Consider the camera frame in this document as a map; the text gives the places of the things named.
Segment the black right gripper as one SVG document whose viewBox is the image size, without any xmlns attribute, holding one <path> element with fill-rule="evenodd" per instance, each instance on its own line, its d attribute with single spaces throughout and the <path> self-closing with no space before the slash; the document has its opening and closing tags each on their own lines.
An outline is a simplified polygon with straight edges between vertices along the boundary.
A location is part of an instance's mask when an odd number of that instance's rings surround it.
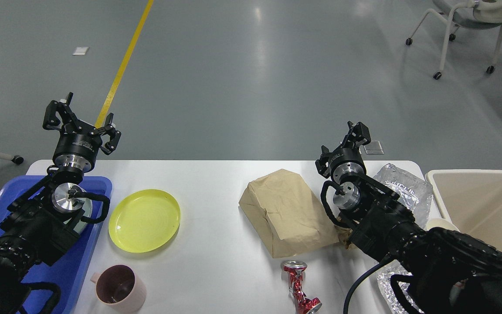
<svg viewBox="0 0 502 314">
<path fill-rule="evenodd" d="M 332 181 L 342 181 L 348 173 L 366 174 L 366 167 L 361 157 L 360 147 L 371 143 L 369 128 L 361 122 L 348 121 L 348 133 L 343 138 L 342 147 L 333 151 L 322 145 L 319 159 L 315 161 L 317 173 Z"/>
</svg>

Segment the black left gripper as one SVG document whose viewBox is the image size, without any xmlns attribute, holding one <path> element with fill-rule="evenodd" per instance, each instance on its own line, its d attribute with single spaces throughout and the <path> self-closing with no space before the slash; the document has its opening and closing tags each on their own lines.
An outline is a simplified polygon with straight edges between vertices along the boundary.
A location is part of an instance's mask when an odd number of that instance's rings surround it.
<svg viewBox="0 0 502 314">
<path fill-rule="evenodd" d="M 51 101 L 48 104 L 43 129 L 60 131 L 53 155 L 54 165 L 76 165 L 83 171 L 91 171 L 95 167 L 99 149 L 105 155 L 112 154 L 117 149 L 122 133 L 113 124 L 113 113 L 108 113 L 104 126 L 93 129 L 90 133 L 82 133 L 77 128 L 76 114 L 70 108 L 73 95 L 70 92 L 64 101 Z M 102 135 L 109 136 L 109 140 L 103 143 Z"/>
</svg>

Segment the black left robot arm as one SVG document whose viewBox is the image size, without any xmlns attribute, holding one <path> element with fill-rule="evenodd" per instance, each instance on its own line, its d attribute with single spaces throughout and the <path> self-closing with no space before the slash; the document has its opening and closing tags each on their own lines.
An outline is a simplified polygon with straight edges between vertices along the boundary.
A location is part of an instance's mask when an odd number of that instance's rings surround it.
<svg viewBox="0 0 502 314">
<path fill-rule="evenodd" d="M 102 127 L 78 119 L 70 107 L 72 96 L 51 101 L 44 113 L 43 128 L 60 133 L 53 164 L 8 205 L 10 214 L 0 223 L 0 314 L 24 314 L 24 303 L 35 290 L 50 291 L 40 313 L 53 312 L 61 288 L 52 282 L 26 283 L 24 277 L 35 265 L 54 265 L 86 226 L 103 222 L 109 213 L 109 197 L 85 191 L 80 183 L 94 169 L 99 151 L 110 155 L 117 149 L 121 133 L 113 113 Z"/>
</svg>

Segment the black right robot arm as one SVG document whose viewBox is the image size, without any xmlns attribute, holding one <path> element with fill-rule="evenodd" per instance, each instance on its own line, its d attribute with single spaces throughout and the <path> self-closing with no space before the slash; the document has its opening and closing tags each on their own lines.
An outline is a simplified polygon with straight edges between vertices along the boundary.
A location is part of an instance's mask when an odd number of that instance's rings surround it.
<svg viewBox="0 0 502 314">
<path fill-rule="evenodd" d="M 399 194 L 366 174 L 360 147 L 371 142 L 364 123 L 334 150 L 323 146 L 315 167 L 326 181 L 321 203 L 330 221 L 351 230 L 349 242 L 378 262 L 347 292 L 343 313 L 366 278 L 398 261 L 408 275 L 390 277 L 393 294 L 409 314 L 502 314 L 502 252 L 459 231 L 425 231 Z"/>
</svg>

